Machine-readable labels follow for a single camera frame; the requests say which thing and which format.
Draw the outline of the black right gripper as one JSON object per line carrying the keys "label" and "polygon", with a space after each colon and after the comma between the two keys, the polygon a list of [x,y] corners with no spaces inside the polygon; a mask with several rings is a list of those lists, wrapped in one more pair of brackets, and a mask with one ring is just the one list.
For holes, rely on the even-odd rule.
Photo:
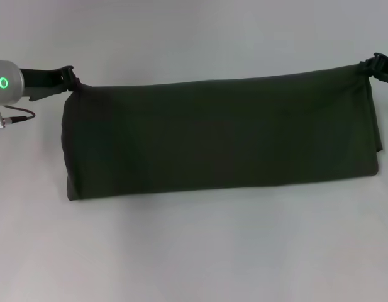
{"label": "black right gripper", "polygon": [[388,56],[374,53],[371,58],[359,63],[358,73],[388,83]]}

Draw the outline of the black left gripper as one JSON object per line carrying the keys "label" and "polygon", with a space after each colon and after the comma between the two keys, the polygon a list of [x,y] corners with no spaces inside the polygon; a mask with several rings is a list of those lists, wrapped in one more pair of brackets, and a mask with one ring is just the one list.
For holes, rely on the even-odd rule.
{"label": "black left gripper", "polygon": [[20,69],[24,80],[23,97],[37,101],[66,91],[79,89],[80,79],[73,66],[54,70]]}

